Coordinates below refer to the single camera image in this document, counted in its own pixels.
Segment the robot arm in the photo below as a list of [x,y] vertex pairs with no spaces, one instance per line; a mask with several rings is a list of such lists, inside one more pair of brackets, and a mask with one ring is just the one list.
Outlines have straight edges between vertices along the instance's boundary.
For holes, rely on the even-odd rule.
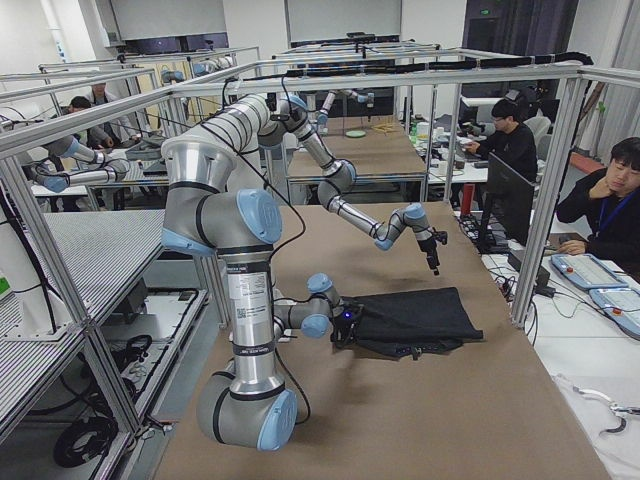
[[183,134],[166,141],[162,155],[170,178],[163,244],[192,256],[216,255],[227,272],[233,357],[201,390],[200,429],[222,444],[278,450],[293,432],[298,407],[277,370],[277,341],[287,329],[322,337],[345,303],[325,274],[311,277],[308,300],[274,300],[269,257],[282,233],[280,211],[262,189],[224,192],[236,166],[234,149]]
[[390,249],[406,228],[410,228],[420,251],[426,254],[429,269],[439,274],[437,244],[447,242],[447,233],[429,225],[424,208],[419,203],[393,211],[386,223],[379,222],[358,210],[344,199],[357,179],[354,165],[338,159],[325,145],[308,120],[306,105],[297,97],[287,97],[277,103],[277,112],[267,112],[267,123],[257,129],[266,140],[279,141],[285,133],[293,134],[302,143],[322,171],[323,179],[317,188],[320,204],[366,233],[381,250]]

